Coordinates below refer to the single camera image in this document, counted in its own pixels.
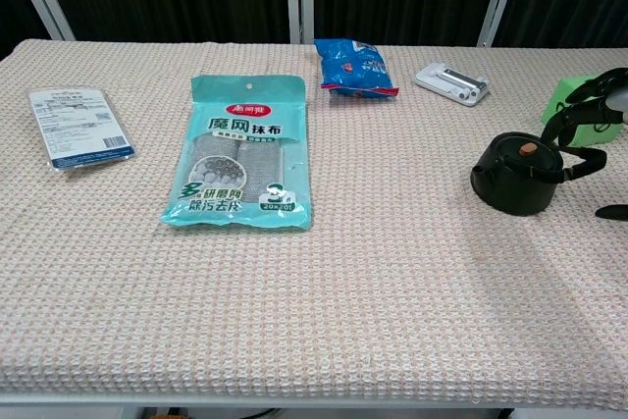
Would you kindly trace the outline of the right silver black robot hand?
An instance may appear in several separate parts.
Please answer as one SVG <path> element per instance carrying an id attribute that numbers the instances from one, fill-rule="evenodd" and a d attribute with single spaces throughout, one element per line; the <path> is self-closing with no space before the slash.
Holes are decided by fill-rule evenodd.
<path id="1" fill-rule="evenodd" d="M 577 128 L 584 125 L 620 125 L 627 122 L 627 69 L 615 68 L 586 80 L 563 100 L 563 108 L 545 125 L 541 142 L 557 144 L 582 162 L 562 171 L 560 183 L 584 178 L 605 167 L 601 149 L 570 146 Z"/>

